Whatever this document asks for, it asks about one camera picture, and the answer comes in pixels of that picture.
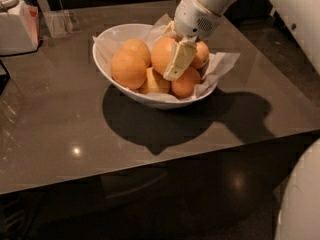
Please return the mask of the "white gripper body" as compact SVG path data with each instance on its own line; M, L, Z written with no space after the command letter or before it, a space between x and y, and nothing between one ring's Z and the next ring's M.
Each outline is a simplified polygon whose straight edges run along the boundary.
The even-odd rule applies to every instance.
M207 40L221 23L221 17L200 0L181 0L174 15L174 28L181 37Z

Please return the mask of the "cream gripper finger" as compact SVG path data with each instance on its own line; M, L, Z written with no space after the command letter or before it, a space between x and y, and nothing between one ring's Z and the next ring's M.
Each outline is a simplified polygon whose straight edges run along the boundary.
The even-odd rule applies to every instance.
M169 81L179 79L192 63L196 53L197 44L195 37L184 37L178 43L174 43L163 77Z
M170 21L162 32L162 36L166 38L173 38L176 41L180 41L182 37L175 29L174 21Z

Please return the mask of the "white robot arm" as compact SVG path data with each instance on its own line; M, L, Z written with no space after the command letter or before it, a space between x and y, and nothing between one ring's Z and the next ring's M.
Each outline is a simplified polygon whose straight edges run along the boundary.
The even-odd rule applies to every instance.
M169 81L179 79L196 55L196 43L208 39L220 25L223 14L238 0L181 0L163 35L176 37L164 72ZM269 0L320 73L320 0Z

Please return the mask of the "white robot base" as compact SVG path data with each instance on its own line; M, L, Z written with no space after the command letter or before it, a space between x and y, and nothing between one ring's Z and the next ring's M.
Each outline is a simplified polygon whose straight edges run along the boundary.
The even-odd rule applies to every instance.
M289 177L274 240L320 240L320 140L301 155Z

